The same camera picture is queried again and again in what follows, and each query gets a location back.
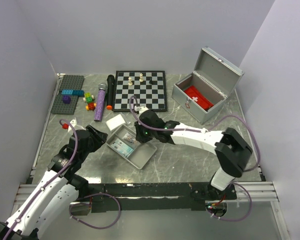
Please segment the bag of cotton swabs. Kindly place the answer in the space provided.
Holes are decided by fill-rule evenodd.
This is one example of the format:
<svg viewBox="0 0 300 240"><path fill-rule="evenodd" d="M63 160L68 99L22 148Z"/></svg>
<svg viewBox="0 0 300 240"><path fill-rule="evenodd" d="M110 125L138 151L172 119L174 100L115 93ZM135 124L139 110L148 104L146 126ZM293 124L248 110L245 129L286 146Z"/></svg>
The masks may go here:
<svg viewBox="0 0 300 240"><path fill-rule="evenodd" d="M136 140L135 136L130 134L129 132L126 132L122 139L130 144L137 144L138 141Z"/></svg>

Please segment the grey metal case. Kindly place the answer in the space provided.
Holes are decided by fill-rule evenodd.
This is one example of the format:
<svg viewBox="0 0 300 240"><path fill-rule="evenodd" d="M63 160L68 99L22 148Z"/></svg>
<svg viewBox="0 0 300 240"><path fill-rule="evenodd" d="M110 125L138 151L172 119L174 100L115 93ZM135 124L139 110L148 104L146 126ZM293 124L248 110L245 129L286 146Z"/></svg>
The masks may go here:
<svg viewBox="0 0 300 240"><path fill-rule="evenodd" d="M239 67L205 46L200 50L194 70L174 84L172 98L203 124L223 107L244 73ZM213 107L206 111L195 103L185 93L190 86L195 86Z"/></svg>

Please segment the white gauze pad packet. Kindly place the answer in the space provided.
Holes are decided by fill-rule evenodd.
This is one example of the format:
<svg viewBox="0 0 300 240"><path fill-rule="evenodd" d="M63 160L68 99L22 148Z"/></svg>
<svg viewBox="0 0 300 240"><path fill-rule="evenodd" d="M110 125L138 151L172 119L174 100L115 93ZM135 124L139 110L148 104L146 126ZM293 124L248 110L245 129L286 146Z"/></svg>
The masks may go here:
<svg viewBox="0 0 300 240"><path fill-rule="evenodd" d="M107 120L105 122L108 129L113 132L115 129L117 129L119 126L126 124L126 121L124 117L121 114L118 114L111 119Z"/></svg>

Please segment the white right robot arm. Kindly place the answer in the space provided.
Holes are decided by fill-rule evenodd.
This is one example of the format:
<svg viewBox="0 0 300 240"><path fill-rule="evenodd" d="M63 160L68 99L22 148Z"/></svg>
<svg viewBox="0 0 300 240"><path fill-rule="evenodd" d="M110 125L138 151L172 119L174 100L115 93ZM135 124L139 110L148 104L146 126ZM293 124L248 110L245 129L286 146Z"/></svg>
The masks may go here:
<svg viewBox="0 0 300 240"><path fill-rule="evenodd" d="M224 131L207 130L175 120L165 122L146 107L141 107L139 114L134 110L131 113L136 119L134 126L139 143L156 139L161 143L190 146L216 155L220 167L208 187L209 196L216 200L226 193L226 188L234 179L243 175L253 153L250 145L231 127Z"/></svg>

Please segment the red first aid pouch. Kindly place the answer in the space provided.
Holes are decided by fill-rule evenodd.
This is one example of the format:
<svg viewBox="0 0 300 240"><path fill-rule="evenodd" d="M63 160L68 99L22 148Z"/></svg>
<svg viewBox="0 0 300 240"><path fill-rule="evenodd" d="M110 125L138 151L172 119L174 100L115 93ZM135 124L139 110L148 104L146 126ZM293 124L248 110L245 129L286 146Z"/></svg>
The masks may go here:
<svg viewBox="0 0 300 240"><path fill-rule="evenodd" d="M214 106L199 92L199 90L194 85L188 87L184 92L205 111L208 111Z"/></svg>

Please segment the light blue mask packet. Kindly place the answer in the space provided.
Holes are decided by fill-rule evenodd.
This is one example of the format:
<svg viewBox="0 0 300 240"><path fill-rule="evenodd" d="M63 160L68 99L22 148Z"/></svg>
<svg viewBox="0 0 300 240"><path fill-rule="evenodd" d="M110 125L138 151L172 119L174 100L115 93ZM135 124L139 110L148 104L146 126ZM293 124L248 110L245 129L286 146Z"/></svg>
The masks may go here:
<svg viewBox="0 0 300 240"><path fill-rule="evenodd" d="M132 147L127 145L124 141L122 141L119 138L116 138L114 140L114 142L111 144L111 147L125 158L128 158L134 151Z"/></svg>

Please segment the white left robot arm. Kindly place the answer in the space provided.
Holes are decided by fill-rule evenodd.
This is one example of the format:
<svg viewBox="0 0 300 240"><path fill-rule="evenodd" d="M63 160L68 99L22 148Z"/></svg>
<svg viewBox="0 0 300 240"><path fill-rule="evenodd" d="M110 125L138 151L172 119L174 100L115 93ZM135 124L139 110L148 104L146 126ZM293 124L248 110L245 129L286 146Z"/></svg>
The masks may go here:
<svg viewBox="0 0 300 240"><path fill-rule="evenodd" d="M38 240L50 223L77 200L89 195L89 182L76 174L90 153L107 141L107 133L91 125L77 129L55 155L40 182L6 221L0 221L0 240Z"/></svg>

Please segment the grey plastic tray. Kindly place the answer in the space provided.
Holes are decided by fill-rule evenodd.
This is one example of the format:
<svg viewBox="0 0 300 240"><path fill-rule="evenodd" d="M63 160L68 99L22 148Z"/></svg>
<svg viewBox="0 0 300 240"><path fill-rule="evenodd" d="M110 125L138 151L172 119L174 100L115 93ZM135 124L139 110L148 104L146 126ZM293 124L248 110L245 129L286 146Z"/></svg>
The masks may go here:
<svg viewBox="0 0 300 240"><path fill-rule="evenodd" d="M130 133L136 138L136 133L131 130L126 125L119 126L114 132L108 137L106 141L106 145L112 149L114 152L116 152L120 157L125 159L127 162L129 162L131 165L133 165L138 170L141 170L146 163L152 158L152 156L156 153L157 147L154 146L151 143L139 143L131 144L129 142L126 142L123 140L123 136L125 133ZM125 142L127 145L129 145L131 148L133 148L133 152L130 154L128 158L123 157L121 154L119 154L117 151L115 151L114 148L111 147L111 144L114 142L115 139L120 139L123 142Z"/></svg>

